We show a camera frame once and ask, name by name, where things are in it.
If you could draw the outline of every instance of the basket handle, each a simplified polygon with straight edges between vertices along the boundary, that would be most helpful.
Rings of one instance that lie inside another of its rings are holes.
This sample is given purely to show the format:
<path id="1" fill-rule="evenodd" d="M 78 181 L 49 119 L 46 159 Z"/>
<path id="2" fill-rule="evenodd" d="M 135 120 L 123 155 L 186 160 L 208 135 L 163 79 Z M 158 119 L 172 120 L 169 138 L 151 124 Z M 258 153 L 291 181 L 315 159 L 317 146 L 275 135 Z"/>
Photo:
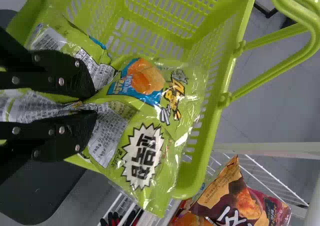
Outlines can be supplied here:
<path id="1" fill-rule="evenodd" d="M 272 0 L 272 2 L 280 12 L 298 23 L 249 42 L 243 50 L 254 49 L 306 31 L 311 34 L 310 40 L 303 49 L 236 90 L 230 98 L 230 103 L 304 62 L 320 49 L 320 0 Z"/>

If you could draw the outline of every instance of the tiled floor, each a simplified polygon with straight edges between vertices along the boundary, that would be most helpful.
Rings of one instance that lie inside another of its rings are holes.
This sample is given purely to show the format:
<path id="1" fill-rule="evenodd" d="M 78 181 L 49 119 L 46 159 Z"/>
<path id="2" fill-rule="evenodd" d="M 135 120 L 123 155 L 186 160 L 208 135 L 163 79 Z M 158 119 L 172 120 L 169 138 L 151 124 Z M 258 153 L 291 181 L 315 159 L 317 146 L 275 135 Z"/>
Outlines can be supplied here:
<path id="1" fill-rule="evenodd" d="M 245 39 L 251 41 L 278 30 L 284 19 L 281 13 L 266 19 L 254 9 Z M 308 39 L 309 35 L 302 34 L 244 53 L 234 70 L 230 91 L 301 49 Z M 223 112 L 216 142 L 320 142 L 319 62 L 320 52 L 230 105 Z M 320 161 L 263 156 L 255 159 L 310 201 Z M 105 185 L 103 176 L 88 171 L 57 212 L 41 225 L 97 225 L 112 199 L 110 188 Z M 0 224 L 17 225 L 2 214 Z"/>

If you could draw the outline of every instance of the metal rivet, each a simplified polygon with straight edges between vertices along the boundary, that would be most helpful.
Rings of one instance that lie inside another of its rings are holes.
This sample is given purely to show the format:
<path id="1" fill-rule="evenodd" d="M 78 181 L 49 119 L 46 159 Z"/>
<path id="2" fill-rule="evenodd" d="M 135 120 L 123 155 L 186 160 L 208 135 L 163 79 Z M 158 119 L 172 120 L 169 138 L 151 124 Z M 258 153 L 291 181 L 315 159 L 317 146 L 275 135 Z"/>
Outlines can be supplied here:
<path id="1" fill-rule="evenodd" d="M 34 61 L 39 62 L 40 61 L 40 56 L 38 54 L 36 54 L 34 56 Z"/>
<path id="2" fill-rule="evenodd" d="M 13 76 L 13 77 L 12 77 L 12 83 L 13 83 L 14 85 L 17 85 L 17 84 L 20 83 L 20 79 L 19 79 L 17 76 Z"/>
<path id="3" fill-rule="evenodd" d="M 18 135 L 20 133 L 21 129 L 19 127 L 13 127 L 12 129 L 12 133 L 14 135 Z"/>
<path id="4" fill-rule="evenodd" d="M 63 135 L 64 133 L 65 133 L 65 127 L 64 126 L 61 126 L 60 128 L 59 128 L 59 134 L 61 134 L 61 135 Z"/>
<path id="5" fill-rule="evenodd" d="M 49 134 L 50 136 L 52 136 L 52 135 L 54 135 L 54 134 L 55 134 L 55 131 L 54 131 L 53 129 L 49 129 L 48 134 Z"/>
<path id="6" fill-rule="evenodd" d="M 38 157 L 39 157 L 39 154 L 40 154 L 39 150 L 35 150 L 35 151 L 33 152 L 33 157 L 34 157 L 34 158 L 38 158 Z"/>
<path id="7" fill-rule="evenodd" d="M 64 80 L 64 78 L 63 78 L 63 77 L 60 77 L 58 83 L 59 83 L 60 86 L 65 85 L 65 80 Z"/>

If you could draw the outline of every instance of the chip bag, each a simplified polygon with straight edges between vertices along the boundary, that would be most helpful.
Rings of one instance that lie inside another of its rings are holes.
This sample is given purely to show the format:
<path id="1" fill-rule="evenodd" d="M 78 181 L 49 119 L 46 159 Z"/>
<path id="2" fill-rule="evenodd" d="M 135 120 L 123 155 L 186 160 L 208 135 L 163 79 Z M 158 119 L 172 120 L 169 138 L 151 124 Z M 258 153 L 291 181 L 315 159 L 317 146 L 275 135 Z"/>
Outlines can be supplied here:
<path id="1" fill-rule="evenodd" d="M 199 217 L 191 212 L 187 212 L 170 226 L 212 226 L 204 217 Z"/>
<path id="2" fill-rule="evenodd" d="M 6 30 L 27 50 L 56 50 L 82 60 L 96 90 L 118 72 L 109 65 L 105 46 L 68 21 L 49 0 L 28 0 Z"/>
<path id="3" fill-rule="evenodd" d="M 121 73 L 84 102 L 108 112 L 98 114 L 86 155 L 139 206 L 163 217 L 207 76 L 194 65 L 139 55 L 112 66 Z"/>
<path id="4" fill-rule="evenodd" d="M 286 203 L 247 187 L 238 156 L 192 200 L 189 210 L 209 217 L 218 226 L 288 226 L 291 218 L 291 209 Z"/>

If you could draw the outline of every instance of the white starburst sticker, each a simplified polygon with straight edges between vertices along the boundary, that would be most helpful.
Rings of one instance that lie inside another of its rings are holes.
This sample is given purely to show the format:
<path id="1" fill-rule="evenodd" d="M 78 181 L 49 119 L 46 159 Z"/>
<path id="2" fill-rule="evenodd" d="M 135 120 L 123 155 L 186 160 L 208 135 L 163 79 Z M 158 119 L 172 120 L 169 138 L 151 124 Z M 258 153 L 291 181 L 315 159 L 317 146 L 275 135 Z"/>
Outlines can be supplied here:
<path id="1" fill-rule="evenodd" d="M 161 127 L 154 128 L 153 124 L 148 127 L 142 124 L 140 129 L 134 128 L 133 135 L 129 136 L 130 143 L 123 147 L 126 154 L 122 158 L 125 161 L 122 176 L 126 177 L 134 190 L 150 186 L 150 180 L 160 163 L 164 141 Z"/>

